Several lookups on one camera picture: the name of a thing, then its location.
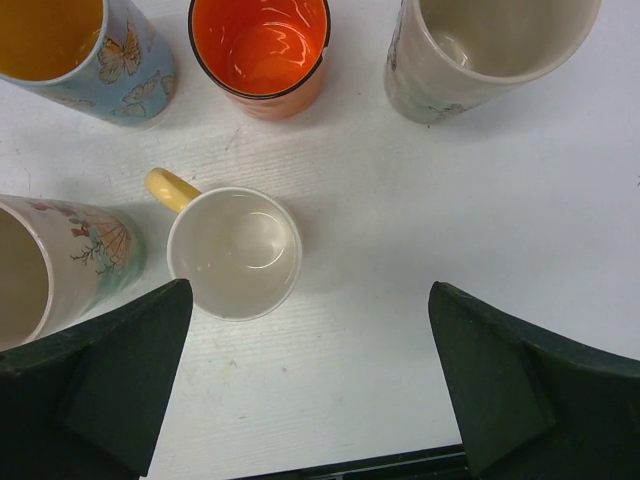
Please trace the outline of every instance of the butterfly-patterned cup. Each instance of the butterfly-patterned cup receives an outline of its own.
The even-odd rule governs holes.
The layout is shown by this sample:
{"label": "butterfly-patterned cup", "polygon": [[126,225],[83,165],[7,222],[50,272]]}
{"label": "butterfly-patterned cup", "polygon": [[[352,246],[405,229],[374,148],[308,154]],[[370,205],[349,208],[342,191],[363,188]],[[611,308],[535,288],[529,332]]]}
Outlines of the butterfly-patterned cup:
{"label": "butterfly-patterned cup", "polygon": [[385,90],[434,123],[558,68],[591,31],[601,0],[402,0]]}
{"label": "butterfly-patterned cup", "polygon": [[[0,78],[122,125],[153,118],[167,106],[175,89],[173,56],[166,40],[129,0],[38,2],[44,12],[22,7],[31,2],[14,3],[19,6],[14,8],[14,16],[5,29],[10,32],[0,33]],[[70,10],[61,12],[61,8]],[[96,10],[92,15],[87,13],[91,8]],[[37,15],[49,15],[51,20],[40,18],[41,23],[37,23]],[[32,35],[30,29],[51,29],[54,38],[40,40],[42,35]],[[7,36],[28,41],[9,41]],[[64,70],[64,66],[59,70],[60,65],[51,62],[57,53],[50,48],[51,42],[55,47],[56,38],[60,39],[61,55],[69,53],[69,48],[77,48],[77,55],[82,52],[70,70]],[[39,44],[45,40],[47,45]]]}

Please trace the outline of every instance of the cup rim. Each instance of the cup rim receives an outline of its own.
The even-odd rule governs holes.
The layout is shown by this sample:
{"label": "cup rim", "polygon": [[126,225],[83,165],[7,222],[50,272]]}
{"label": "cup rim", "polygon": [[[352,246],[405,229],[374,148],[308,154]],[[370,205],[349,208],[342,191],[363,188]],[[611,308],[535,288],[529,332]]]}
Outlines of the cup rim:
{"label": "cup rim", "polygon": [[93,61],[95,56],[98,54],[98,51],[102,48],[104,38],[107,36],[107,23],[109,21],[109,0],[100,1],[102,2],[102,24],[100,25],[100,35],[98,35],[96,44],[91,49],[91,52],[89,52],[89,55],[87,55],[87,57],[82,62],[76,65],[73,70],[70,70],[59,77],[50,78],[48,80],[22,80],[20,78],[10,77],[8,75],[0,73],[0,80],[6,80],[9,83],[13,83],[14,85],[19,85],[21,87],[52,87],[64,83],[71,77],[76,75],[80,70],[82,70]]}
{"label": "cup rim", "polygon": [[196,2],[199,0],[191,0],[190,4],[189,4],[189,13],[187,14],[187,30],[189,32],[189,43],[191,44],[191,50],[193,51],[193,54],[196,57],[196,60],[198,61],[198,64],[200,65],[200,68],[202,68],[202,70],[204,70],[204,72],[207,74],[207,76],[213,80],[213,82],[218,85],[220,88],[222,88],[225,92],[230,93],[236,97],[241,97],[241,98],[246,98],[249,100],[271,100],[273,98],[279,98],[279,97],[283,97],[291,92],[293,92],[294,90],[297,90],[298,88],[300,88],[302,85],[304,85],[306,83],[307,80],[309,80],[313,74],[316,72],[316,70],[318,70],[318,68],[320,68],[320,65],[322,64],[323,60],[324,60],[324,51],[325,49],[329,46],[329,40],[331,38],[331,12],[329,10],[329,2],[328,0],[322,0],[322,3],[324,3],[324,11],[327,17],[327,28],[326,28],[326,32],[325,32],[325,36],[324,36],[324,44],[322,46],[322,50],[320,51],[320,55],[318,56],[318,60],[316,60],[316,63],[313,65],[313,67],[311,67],[311,69],[307,72],[307,74],[302,77],[300,80],[298,80],[295,84],[293,84],[290,87],[287,87],[285,90],[281,90],[279,92],[274,92],[274,93],[269,93],[269,94],[255,94],[255,93],[246,93],[243,92],[241,90],[236,90],[233,87],[230,87],[229,85],[227,85],[226,83],[222,82],[220,79],[218,79],[211,70],[209,70],[209,67],[207,67],[207,65],[204,63],[204,60],[202,59],[202,57],[200,56],[200,52],[198,52],[198,48],[196,46],[196,41],[193,35],[193,9],[195,7]]}
{"label": "cup rim", "polygon": [[475,80],[485,82],[485,83],[491,83],[494,85],[519,85],[523,83],[528,83],[538,78],[541,78],[551,73],[556,68],[560,67],[578,51],[580,46],[587,39],[587,37],[589,36],[589,33],[591,33],[591,30],[593,29],[593,25],[595,24],[596,19],[598,18],[598,13],[600,12],[600,7],[602,5],[602,0],[593,0],[593,9],[591,12],[591,16],[589,17],[588,21],[584,24],[583,29],[580,32],[580,35],[574,39],[573,45],[567,50],[565,50],[565,52],[562,55],[560,55],[556,60],[554,60],[553,62],[549,63],[545,67],[540,68],[534,72],[525,73],[521,75],[512,75],[508,77],[495,77],[492,75],[485,75],[483,73],[474,72],[473,70],[464,68],[462,65],[454,61],[451,57],[449,57],[440,48],[438,43],[431,36],[431,32],[429,31],[429,28],[427,27],[427,23],[424,19],[424,15],[422,15],[422,9],[420,8],[420,0],[410,0],[410,1],[411,1],[411,8],[414,9],[412,13],[417,16],[422,33],[427,37],[427,40],[429,41],[431,46],[436,50],[438,55],[445,62],[447,62],[451,67],[463,73],[464,75],[469,76]]}
{"label": "cup rim", "polygon": [[44,259],[45,267],[47,268],[47,282],[48,282],[47,304],[44,308],[44,311],[42,312],[42,316],[40,317],[40,321],[38,322],[38,325],[36,326],[36,328],[34,328],[33,331],[28,336],[20,340],[20,345],[24,345],[38,338],[38,335],[40,334],[40,332],[46,325],[47,321],[49,320],[49,317],[51,316],[51,310],[53,309],[53,299],[55,298],[55,294],[56,294],[56,286],[54,281],[55,276],[53,273],[53,262],[51,261],[49,252],[44,246],[42,237],[38,235],[38,232],[36,232],[36,230],[31,225],[31,222],[29,222],[29,220],[27,220],[24,215],[22,215],[18,210],[13,208],[11,205],[8,205],[2,199],[0,199],[0,210],[4,210],[5,212],[9,213],[9,215],[11,215],[13,218],[18,220],[18,222],[20,222],[20,224],[27,230],[27,232],[29,232],[29,235],[31,235],[31,238],[33,238],[33,240],[36,242],[36,245],[40,250],[40,254]]}
{"label": "cup rim", "polygon": [[269,308],[265,309],[264,311],[260,312],[257,315],[251,315],[248,317],[222,317],[214,312],[212,312],[211,310],[204,308],[203,306],[201,306],[198,301],[194,298],[194,305],[202,312],[206,313],[207,315],[212,316],[213,318],[216,318],[218,320],[222,320],[222,321],[226,321],[226,322],[247,322],[250,320],[256,320],[258,318],[264,317],[265,315],[270,314],[271,312],[273,312],[274,310],[276,310],[278,307],[280,307],[286,300],[287,298],[289,298],[289,296],[291,295],[291,293],[293,292],[296,284],[298,283],[298,278],[300,277],[300,271],[302,270],[302,255],[303,255],[303,246],[302,246],[302,236],[300,235],[300,230],[298,228],[298,225],[295,221],[295,219],[293,218],[293,216],[291,215],[291,213],[289,212],[289,210],[287,209],[287,207],[282,204],[280,201],[276,200],[275,198],[267,195],[266,193],[263,193],[259,190],[254,190],[252,188],[246,188],[246,187],[221,187],[221,188],[214,188],[213,190],[208,190],[206,192],[203,192],[202,194],[200,194],[198,197],[196,197],[194,200],[192,200],[189,205],[186,206],[186,208],[184,210],[182,210],[182,212],[180,212],[177,216],[177,218],[174,220],[173,225],[171,225],[171,230],[169,232],[169,238],[167,239],[167,266],[169,267],[169,273],[171,274],[172,278],[178,278],[178,276],[176,275],[176,271],[175,268],[173,266],[173,240],[174,237],[176,235],[176,232],[178,231],[178,228],[180,228],[180,223],[182,223],[182,220],[184,220],[184,218],[189,215],[189,211],[195,207],[198,203],[206,201],[209,197],[213,197],[215,195],[219,195],[221,193],[228,193],[228,192],[240,192],[240,193],[247,193],[250,195],[254,195],[257,196],[263,200],[266,200],[267,202],[269,202],[271,205],[273,205],[274,207],[276,207],[278,209],[278,211],[282,214],[282,216],[286,219],[289,228],[291,229],[291,232],[293,234],[294,237],[294,241],[295,241],[295,249],[296,249],[296,265],[295,265],[295,269],[293,271],[293,274],[291,276],[291,284],[289,285],[289,288],[287,289],[287,291],[280,297],[280,299],[275,302],[272,306],[270,306]]}

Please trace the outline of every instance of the butterfly print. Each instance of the butterfly print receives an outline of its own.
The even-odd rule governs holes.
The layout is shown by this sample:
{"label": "butterfly print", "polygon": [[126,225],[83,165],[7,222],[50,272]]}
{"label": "butterfly print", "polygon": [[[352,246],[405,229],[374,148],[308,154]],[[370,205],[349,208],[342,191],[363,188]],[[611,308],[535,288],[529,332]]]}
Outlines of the butterfly print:
{"label": "butterfly print", "polygon": [[116,82],[126,70],[134,75],[140,67],[140,44],[131,19],[127,20],[127,38],[123,46],[107,37],[98,52],[100,81],[110,85]]}
{"label": "butterfly print", "polygon": [[74,98],[63,97],[62,95],[47,95],[41,94],[43,97],[59,103],[60,105],[64,105],[65,107],[75,108],[77,110],[83,110],[87,108],[93,108],[96,106],[96,102],[91,100],[76,100]]}
{"label": "butterfly print", "polygon": [[111,110],[111,115],[121,117],[146,117],[147,110],[144,108],[142,102],[151,96],[158,85],[159,79],[160,70],[156,71],[145,83],[133,87],[131,91],[122,98],[122,101],[126,103],[126,105]]}
{"label": "butterfly print", "polygon": [[153,28],[150,22],[145,22],[144,33],[147,36],[147,52],[151,52],[153,44],[156,41],[156,30]]}
{"label": "butterfly print", "polygon": [[176,88],[176,76],[175,75],[165,75],[162,77],[160,81],[162,84],[162,89],[167,97],[171,98],[173,96],[173,91]]}
{"label": "butterfly print", "polygon": [[134,103],[133,105],[125,105],[123,107],[114,108],[111,110],[111,115],[116,117],[146,117],[147,110],[141,103]]}
{"label": "butterfly print", "polygon": [[156,71],[156,73],[154,73],[153,76],[145,83],[133,87],[131,91],[122,98],[122,101],[131,105],[146,100],[155,90],[159,79],[160,70]]}

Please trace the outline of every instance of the black rim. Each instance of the black rim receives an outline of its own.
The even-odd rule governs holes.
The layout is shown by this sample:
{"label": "black rim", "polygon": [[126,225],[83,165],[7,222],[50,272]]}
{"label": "black rim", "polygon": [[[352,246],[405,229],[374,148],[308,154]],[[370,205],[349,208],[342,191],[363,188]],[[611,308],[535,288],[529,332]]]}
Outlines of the black rim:
{"label": "black rim", "polygon": [[301,80],[299,80],[295,85],[290,86],[286,90],[282,90],[281,92],[272,93],[269,95],[256,95],[252,93],[244,93],[234,88],[231,88],[230,86],[221,82],[211,72],[211,70],[209,70],[209,68],[205,65],[204,61],[200,57],[200,54],[198,53],[198,49],[196,48],[196,42],[195,42],[195,39],[193,38],[193,8],[197,1],[198,0],[191,0],[191,3],[189,4],[188,30],[189,30],[189,42],[191,43],[191,49],[193,50],[193,54],[196,56],[196,60],[200,64],[200,68],[204,70],[204,72],[209,76],[211,80],[213,80],[216,83],[216,85],[218,85],[223,90],[237,97],[247,98],[250,100],[270,100],[272,98],[283,97],[284,95],[287,95],[288,93],[293,92],[298,87],[303,85],[307,80],[309,80],[313,76],[313,74],[316,72],[316,70],[318,70],[318,68],[322,64],[322,61],[324,60],[324,49],[329,46],[329,39],[331,38],[331,12],[329,11],[329,3],[327,0],[322,0],[322,3],[324,3],[324,11],[327,16],[327,34],[324,39],[324,45],[322,46],[322,51],[320,52],[320,56],[318,57],[318,60],[313,65],[311,70],[309,70],[309,72],[304,77],[302,77]]}

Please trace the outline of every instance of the orange cup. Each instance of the orange cup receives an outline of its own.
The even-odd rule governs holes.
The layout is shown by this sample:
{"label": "orange cup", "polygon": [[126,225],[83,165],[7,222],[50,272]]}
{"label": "orange cup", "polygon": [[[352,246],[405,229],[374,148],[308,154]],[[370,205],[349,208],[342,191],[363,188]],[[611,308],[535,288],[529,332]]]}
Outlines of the orange cup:
{"label": "orange cup", "polygon": [[313,103],[325,75],[326,0],[191,0],[202,69],[248,115],[279,120]]}

